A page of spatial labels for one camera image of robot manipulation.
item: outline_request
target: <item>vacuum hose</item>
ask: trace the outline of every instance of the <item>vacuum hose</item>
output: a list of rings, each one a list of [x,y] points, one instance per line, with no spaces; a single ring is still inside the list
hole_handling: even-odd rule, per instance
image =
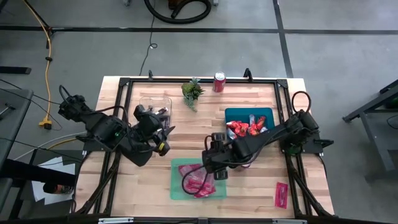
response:
[[[198,2],[203,2],[206,5],[206,10],[200,14],[199,16],[195,16],[192,18],[188,19],[176,19],[175,17],[180,13],[181,9],[188,3],[198,1]],[[183,0],[180,2],[177,7],[174,9],[171,18],[165,17],[160,15],[155,9],[152,7],[150,4],[149,0],[144,0],[145,5],[147,6],[149,12],[154,15],[156,18],[160,19],[163,22],[169,23],[169,24],[190,24],[193,22],[198,22],[202,19],[204,19],[211,11],[211,3],[209,0]]]

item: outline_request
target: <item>small succulent plant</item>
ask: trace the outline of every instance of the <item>small succulent plant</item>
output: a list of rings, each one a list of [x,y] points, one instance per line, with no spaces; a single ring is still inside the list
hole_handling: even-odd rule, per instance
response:
[[[194,112],[197,112],[194,101],[204,92],[198,84],[199,81],[200,79],[193,77],[189,83],[184,83],[181,86],[182,94],[184,95],[184,103]]]

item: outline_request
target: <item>clear plastic container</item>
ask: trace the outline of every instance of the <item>clear plastic container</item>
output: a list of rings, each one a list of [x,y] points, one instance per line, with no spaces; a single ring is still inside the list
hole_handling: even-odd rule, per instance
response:
[[[139,104],[144,106],[146,110],[151,110],[153,113],[167,108],[167,111],[160,116],[164,129],[170,127],[172,122],[172,99],[165,96],[143,96],[139,99]]]

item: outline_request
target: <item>green tray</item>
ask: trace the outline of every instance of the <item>green tray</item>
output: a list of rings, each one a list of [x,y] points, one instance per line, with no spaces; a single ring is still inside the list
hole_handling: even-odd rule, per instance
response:
[[[170,181],[170,198],[173,200],[208,200],[208,199],[224,199],[226,198],[226,181],[215,181],[216,192],[205,198],[194,198],[192,195],[185,193],[181,187],[182,176],[178,171],[180,165],[202,164],[201,159],[173,159],[171,165],[172,180]]]

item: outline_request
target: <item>red soda can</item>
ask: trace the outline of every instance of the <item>red soda can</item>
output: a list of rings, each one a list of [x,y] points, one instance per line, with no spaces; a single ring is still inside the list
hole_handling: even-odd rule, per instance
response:
[[[222,92],[224,90],[224,85],[226,82],[226,76],[224,72],[217,72],[214,75],[214,86],[213,91],[216,93]]]

